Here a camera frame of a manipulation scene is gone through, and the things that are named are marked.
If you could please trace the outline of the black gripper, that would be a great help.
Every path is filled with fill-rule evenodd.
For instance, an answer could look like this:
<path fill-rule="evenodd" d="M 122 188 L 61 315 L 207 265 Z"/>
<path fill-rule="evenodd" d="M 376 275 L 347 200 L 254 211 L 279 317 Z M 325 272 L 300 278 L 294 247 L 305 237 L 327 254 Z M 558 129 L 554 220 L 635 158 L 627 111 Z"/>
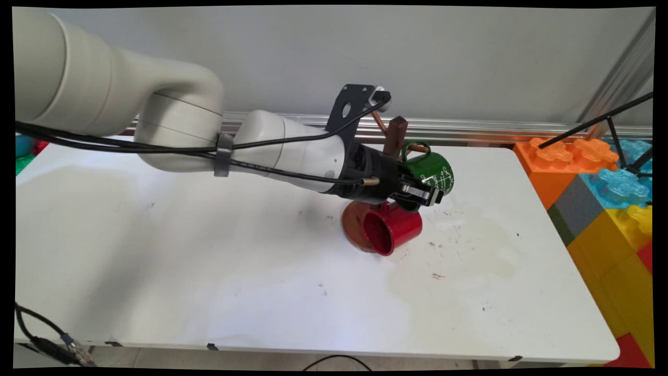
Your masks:
<path fill-rule="evenodd" d="M 445 195 L 444 191 L 422 183 L 393 157 L 356 142 L 349 145 L 339 178 L 378 178 L 379 183 L 372 186 L 334 185 L 334 195 L 373 205 L 393 199 L 407 212 L 439 204 Z"/>

